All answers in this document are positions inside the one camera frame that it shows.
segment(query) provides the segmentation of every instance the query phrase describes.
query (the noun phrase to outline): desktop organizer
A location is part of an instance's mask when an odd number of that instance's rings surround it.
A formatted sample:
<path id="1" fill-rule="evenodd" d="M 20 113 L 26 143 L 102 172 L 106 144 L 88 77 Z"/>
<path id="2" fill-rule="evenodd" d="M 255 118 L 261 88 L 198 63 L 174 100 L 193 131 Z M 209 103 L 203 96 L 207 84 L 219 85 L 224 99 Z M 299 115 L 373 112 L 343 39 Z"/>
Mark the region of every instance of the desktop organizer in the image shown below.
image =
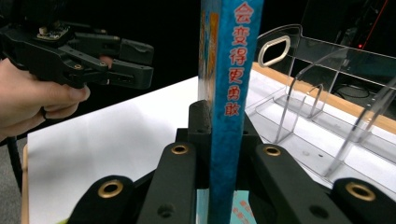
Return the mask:
<path id="1" fill-rule="evenodd" d="M 356 177 L 396 200 L 396 121 L 388 117 L 396 58 L 304 37 L 302 30 L 293 24 L 259 36 L 253 68 L 278 79 L 255 85 L 261 98 L 247 114 L 264 142 L 285 148 L 322 184 Z M 365 97 L 358 104 L 344 99 L 347 90 Z"/>

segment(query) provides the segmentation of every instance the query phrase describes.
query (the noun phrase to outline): book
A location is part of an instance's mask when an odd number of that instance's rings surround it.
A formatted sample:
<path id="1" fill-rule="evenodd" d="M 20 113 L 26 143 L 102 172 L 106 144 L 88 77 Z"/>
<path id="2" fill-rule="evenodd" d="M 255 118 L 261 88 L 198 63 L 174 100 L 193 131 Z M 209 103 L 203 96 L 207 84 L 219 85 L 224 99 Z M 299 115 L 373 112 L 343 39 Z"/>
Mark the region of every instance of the book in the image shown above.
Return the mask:
<path id="1" fill-rule="evenodd" d="M 198 96 L 212 121 L 207 223 L 229 224 L 263 0 L 201 3 Z"/>

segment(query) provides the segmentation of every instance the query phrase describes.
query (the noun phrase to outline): table surface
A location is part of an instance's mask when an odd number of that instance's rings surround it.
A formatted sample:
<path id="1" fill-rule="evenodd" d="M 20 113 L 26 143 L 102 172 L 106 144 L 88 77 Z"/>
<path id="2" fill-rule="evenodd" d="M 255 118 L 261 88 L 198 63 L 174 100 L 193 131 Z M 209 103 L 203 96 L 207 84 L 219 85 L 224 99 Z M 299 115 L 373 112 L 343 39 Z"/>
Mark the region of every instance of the table surface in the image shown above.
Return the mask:
<path id="1" fill-rule="evenodd" d="M 287 82 L 285 75 L 255 63 L 253 69 L 247 108 L 262 98 L 268 78 L 275 80 L 270 89 Z M 194 77 L 30 133 L 23 155 L 22 223 L 54 224 L 68 218 L 88 187 L 106 175 L 136 180 L 154 170 L 163 148 L 175 141 L 177 128 L 187 128 L 197 93 Z M 356 113 L 357 105 L 338 99 L 332 106 Z"/>

